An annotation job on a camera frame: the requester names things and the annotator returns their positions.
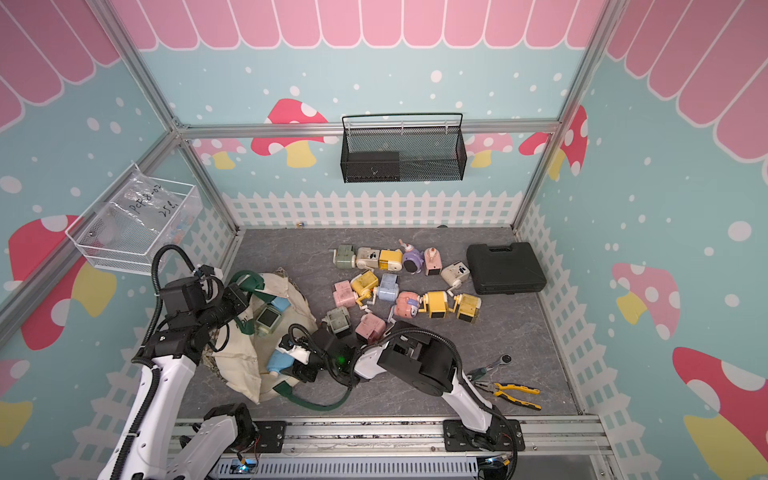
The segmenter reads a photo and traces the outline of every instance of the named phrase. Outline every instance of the yellow mushroom stem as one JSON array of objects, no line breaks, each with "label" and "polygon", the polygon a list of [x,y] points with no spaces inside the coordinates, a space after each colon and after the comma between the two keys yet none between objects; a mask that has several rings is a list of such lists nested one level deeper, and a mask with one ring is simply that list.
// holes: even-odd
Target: yellow mushroom stem
[{"label": "yellow mushroom stem", "polygon": [[472,159],[472,164],[469,165],[472,168],[486,168],[491,164],[491,151],[483,150],[475,154],[475,158]]},{"label": "yellow mushroom stem", "polygon": [[291,168],[307,168],[317,163],[310,151],[310,143],[306,140],[295,141],[286,147],[288,166]]}]

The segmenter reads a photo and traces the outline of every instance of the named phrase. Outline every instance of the yellow pliers handle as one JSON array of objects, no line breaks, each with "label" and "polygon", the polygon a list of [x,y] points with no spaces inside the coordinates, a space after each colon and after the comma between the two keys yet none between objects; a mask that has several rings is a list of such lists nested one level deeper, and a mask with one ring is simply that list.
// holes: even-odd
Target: yellow pliers handle
[{"label": "yellow pliers handle", "polygon": [[496,388],[499,390],[518,390],[519,392],[523,393],[531,393],[532,395],[538,395],[541,393],[541,390],[535,389],[529,386],[525,385],[519,385],[517,383],[494,383],[496,385]]},{"label": "yellow pliers handle", "polygon": [[509,396],[507,393],[502,392],[501,390],[499,390],[498,392],[494,393],[493,395],[494,396],[500,396],[504,400],[507,400],[510,403],[514,403],[515,405],[519,405],[519,406],[525,407],[527,409],[541,410],[541,406],[540,405],[536,405],[535,403],[530,403],[530,402],[523,402],[522,400],[518,400],[515,397]]}]

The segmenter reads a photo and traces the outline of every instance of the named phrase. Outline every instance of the red mushroom cap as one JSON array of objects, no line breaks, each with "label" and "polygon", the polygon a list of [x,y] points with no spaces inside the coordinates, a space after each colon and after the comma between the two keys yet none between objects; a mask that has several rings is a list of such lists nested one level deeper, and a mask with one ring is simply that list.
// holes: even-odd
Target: red mushroom cap
[{"label": "red mushroom cap", "polygon": [[568,158],[573,175],[578,175],[584,165],[584,156],[587,154],[587,133],[587,111],[579,105],[571,127],[565,132],[565,139],[560,146]]},{"label": "red mushroom cap", "polygon": [[[326,124],[328,121],[308,104],[294,100],[293,98],[283,98],[275,104],[264,123]],[[250,144],[250,149],[256,154],[267,156],[274,154],[297,141],[318,141],[321,143],[335,144],[338,139],[336,137],[254,138]]]},{"label": "red mushroom cap", "polygon": [[530,137],[526,138],[523,143],[520,144],[519,151],[523,155],[536,155],[544,151],[549,140],[549,134],[537,132]]}]

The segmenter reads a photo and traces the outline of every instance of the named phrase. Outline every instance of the yellow pencil sharpener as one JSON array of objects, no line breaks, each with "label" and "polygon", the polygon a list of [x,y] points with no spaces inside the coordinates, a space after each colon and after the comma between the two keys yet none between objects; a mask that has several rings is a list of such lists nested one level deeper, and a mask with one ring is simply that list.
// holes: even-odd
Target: yellow pencil sharpener
[{"label": "yellow pencil sharpener", "polygon": [[478,316],[480,315],[480,305],[482,304],[482,300],[477,296],[468,295],[467,293],[457,295],[453,300],[454,304],[451,312],[457,312],[456,318],[468,323],[477,321]]},{"label": "yellow pencil sharpener", "polygon": [[427,292],[422,295],[421,304],[419,312],[428,313],[429,318],[445,318],[447,312],[452,312],[446,292]]},{"label": "yellow pencil sharpener", "polygon": [[379,286],[379,279],[371,270],[361,273],[350,282],[352,290],[357,293],[357,304],[362,307],[363,300],[368,300],[373,295],[373,287]]},{"label": "yellow pencil sharpener", "polygon": [[379,268],[388,272],[399,272],[402,270],[402,251],[382,250],[379,254]]}]

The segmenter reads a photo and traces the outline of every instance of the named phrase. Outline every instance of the mushroom illustration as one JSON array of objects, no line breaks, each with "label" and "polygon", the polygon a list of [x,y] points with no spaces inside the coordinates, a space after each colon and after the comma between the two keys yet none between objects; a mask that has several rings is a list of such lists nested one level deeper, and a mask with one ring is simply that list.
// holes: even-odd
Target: mushroom illustration
[{"label": "mushroom illustration", "polygon": [[[59,215],[27,223],[8,239],[13,281],[5,282],[6,290],[15,289],[45,260],[65,238],[64,230],[77,217]],[[117,290],[118,279],[112,273],[97,270],[80,258],[59,280],[42,303],[22,325],[27,347],[41,350],[52,345],[64,327],[72,299],[79,301],[89,315],[101,315]]]},{"label": "mushroom illustration", "polygon": [[227,152],[244,154],[243,144],[236,138],[203,138],[192,142],[192,147],[200,156],[204,164],[210,165],[210,159],[214,159],[214,166],[219,170],[232,170],[235,163]]},{"label": "mushroom illustration", "polygon": [[514,148],[510,134],[478,134],[468,138],[464,145],[467,154],[475,155],[472,159],[473,168],[485,168],[491,164],[491,151],[509,153]]},{"label": "mushroom illustration", "polygon": [[627,295],[616,299],[624,318],[636,325],[648,311],[661,339],[669,340],[680,321],[680,294],[672,274],[658,268],[616,263],[613,275],[611,288],[619,284],[629,290]]},{"label": "mushroom illustration", "polygon": [[[283,98],[272,108],[265,124],[326,124],[328,121],[317,110],[309,105],[294,100]],[[275,154],[283,148],[288,152],[288,166],[292,168],[312,167],[317,159],[310,151],[309,141],[318,141],[324,144],[335,144],[337,137],[282,137],[282,138],[254,138],[250,149],[254,153],[264,157]]]},{"label": "mushroom illustration", "polygon": [[[584,107],[579,105],[576,111],[576,116],[571,127],[565,132],[565,138],[560,145],[558,152],[554,156],[554,161],[549,167],[549,177],[554,180],[560,180],[560,168],[563,161],[567,158],[568,164],[571,166],[571,173],[579,175],[581,168],[584,166],[584,156],[587,154],[587,111]],[[520,145],[520,153],[523,155],[533,155],[544,151],[548,135],[538,132],[530,137]]]},{"label": "mushroom illustration", "polygon": [[[0,398],[29,370],[28,360],[0,360]],[[32,402],[0,402],[0,446],[11,445],[32,415]]]},{"label": "mushroom illustration", "polygon": [[713,418],[683,418],[696,447],[712,471],[724,480],[756,478],[768,472],[768,382],[737,366],[684,347],[672,363]]}]

